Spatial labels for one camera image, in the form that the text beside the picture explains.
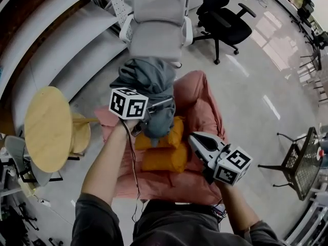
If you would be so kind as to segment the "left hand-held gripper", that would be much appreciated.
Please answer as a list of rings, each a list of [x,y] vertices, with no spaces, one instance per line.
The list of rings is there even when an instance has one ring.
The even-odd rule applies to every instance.
[[[109,111],[122,120],[139,120],[139,123],[132,130],[132,135],[141,133],[152,110],[161,110],[166,104],[170,104],[173,98],[167,98],[157,103],[151,104],[149,98],[129,88],[114,88],[111,90]]]

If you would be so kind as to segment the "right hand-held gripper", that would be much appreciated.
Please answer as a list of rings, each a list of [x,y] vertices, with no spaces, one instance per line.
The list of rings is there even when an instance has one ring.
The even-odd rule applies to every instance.
[[[193,132],[188,137],[192,151],[207,163],[203,176],[211,184],[218,180],[233,186],[247,172],[253,158],[241,147],[231,149],[217,135],[207,132]]]

